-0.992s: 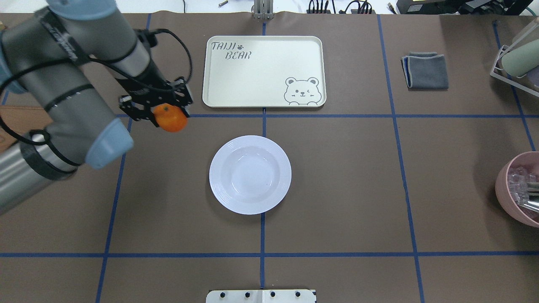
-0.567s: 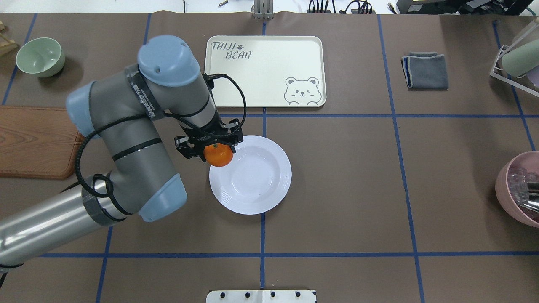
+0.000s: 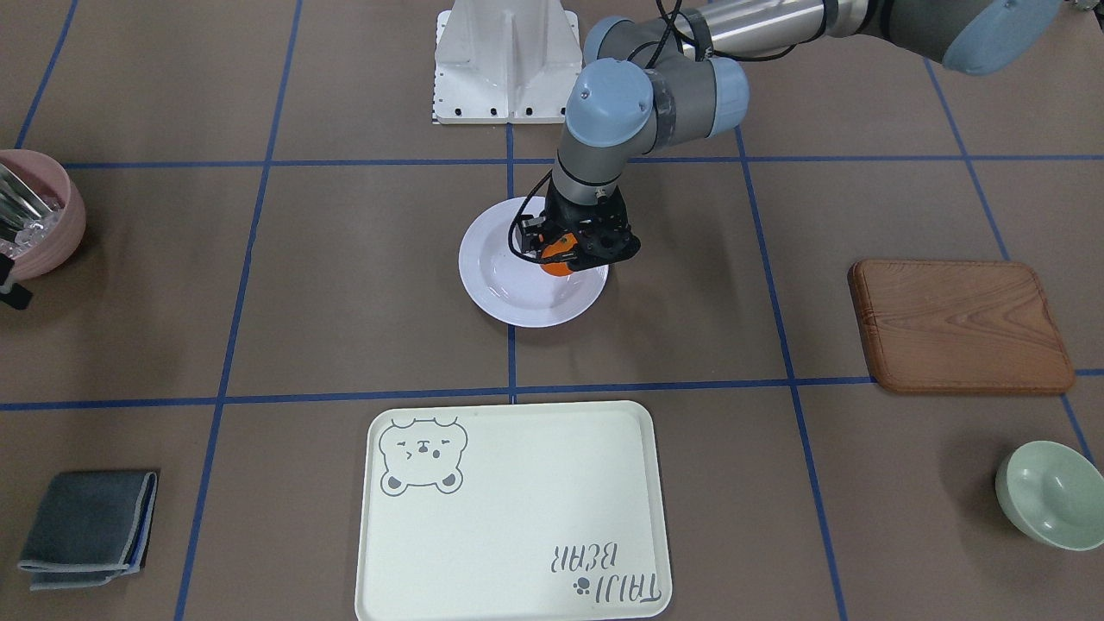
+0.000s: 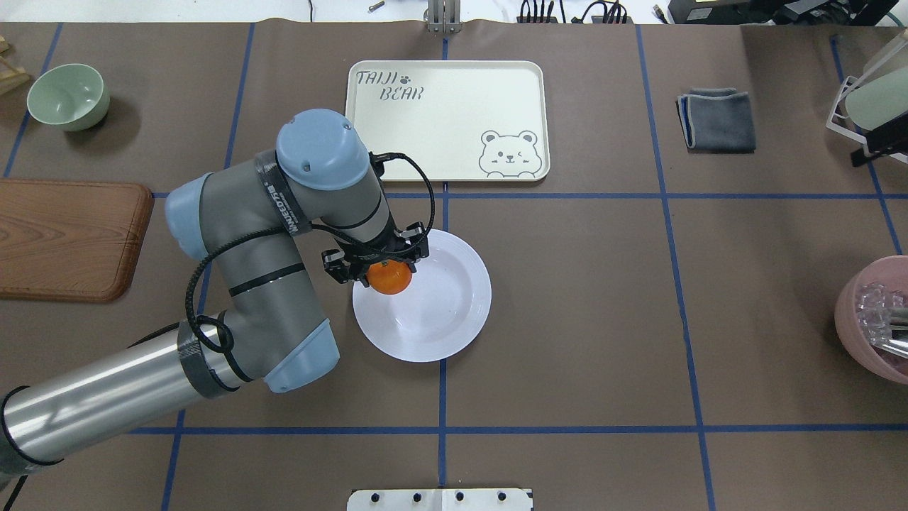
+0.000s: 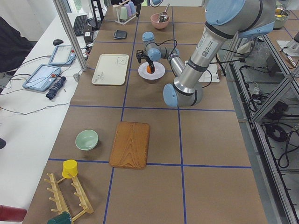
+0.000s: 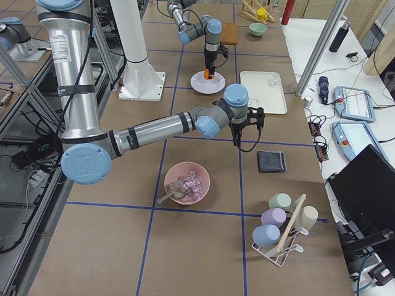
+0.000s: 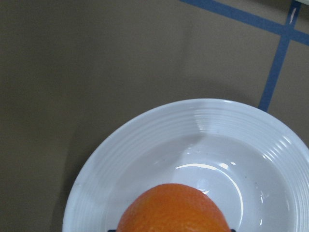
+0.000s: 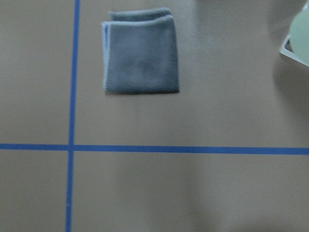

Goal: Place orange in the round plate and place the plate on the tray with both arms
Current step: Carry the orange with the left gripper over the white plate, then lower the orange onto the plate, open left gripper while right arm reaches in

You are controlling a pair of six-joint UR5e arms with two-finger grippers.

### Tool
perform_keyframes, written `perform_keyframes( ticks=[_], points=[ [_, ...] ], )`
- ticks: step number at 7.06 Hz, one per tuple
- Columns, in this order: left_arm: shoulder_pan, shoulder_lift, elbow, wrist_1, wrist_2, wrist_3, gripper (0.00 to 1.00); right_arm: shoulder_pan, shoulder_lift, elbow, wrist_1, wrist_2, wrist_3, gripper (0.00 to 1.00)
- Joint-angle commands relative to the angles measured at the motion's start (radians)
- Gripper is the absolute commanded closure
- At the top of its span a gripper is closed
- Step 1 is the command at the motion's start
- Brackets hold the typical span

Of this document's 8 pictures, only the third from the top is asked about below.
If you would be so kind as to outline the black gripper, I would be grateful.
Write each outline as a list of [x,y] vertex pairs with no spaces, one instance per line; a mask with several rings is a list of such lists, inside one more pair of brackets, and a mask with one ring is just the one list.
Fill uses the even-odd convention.
[[[640,240],[631,232],[619,189],[599,197],[596,204],[569,201],[551,186],[537,215],[526,209],[535,204],[529,196],[516,214],[516,256],[539,265],[546,273],[574,273],[634,257]],[[576,236],[574,248],[552,248],[560,236]]]

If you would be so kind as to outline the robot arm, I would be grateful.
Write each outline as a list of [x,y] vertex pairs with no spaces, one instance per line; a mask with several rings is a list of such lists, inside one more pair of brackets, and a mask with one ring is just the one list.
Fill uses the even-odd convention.
[[1059,1],[715,1],[675,3],[648,22],[611,15],[585,39],[540,211],[517,208],[511,254],[564,276],[640,248],[619,180],[631,158],[736,129],[749,114],[744,66],[822,38],[866,35],[972,76],[1032,48]]

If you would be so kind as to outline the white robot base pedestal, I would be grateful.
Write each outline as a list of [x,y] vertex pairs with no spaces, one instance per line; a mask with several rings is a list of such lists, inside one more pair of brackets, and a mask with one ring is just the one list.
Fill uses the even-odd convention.
[[560,1],[456,1],[435,35],[433,122],[563,122],[583,59]]

